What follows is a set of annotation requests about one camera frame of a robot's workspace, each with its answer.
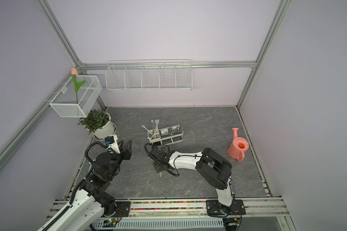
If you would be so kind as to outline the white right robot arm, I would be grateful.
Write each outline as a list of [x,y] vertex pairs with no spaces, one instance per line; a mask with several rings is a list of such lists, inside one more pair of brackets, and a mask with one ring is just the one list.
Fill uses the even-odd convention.
[[180,153],[169,148],[164,151],[156,145],[146,143],[144,149],[154,161],[157,173],[166,171],[178,177],[179,169],[195,170],[216,189],[217,199],[206,201],[208,216],[225,218],[246,214],[243,202],[236,200],[232,191],[232,164],[211,148],[197,153]]

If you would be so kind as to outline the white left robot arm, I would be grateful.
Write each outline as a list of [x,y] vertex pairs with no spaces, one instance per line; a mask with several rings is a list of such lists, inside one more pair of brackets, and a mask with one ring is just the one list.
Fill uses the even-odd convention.
[[91,164],[86,176],[75,186],[70,200],[46,224],[41,231],[94,230],[93,222],[101,217],[112,218],[118,224],[129,214],[130,203],[121,206],[106,192],[111,181],[118,175],[123,160],[132,155],[132,141],[118,141],[115,135],[96,141],[85,150],[85,158]]

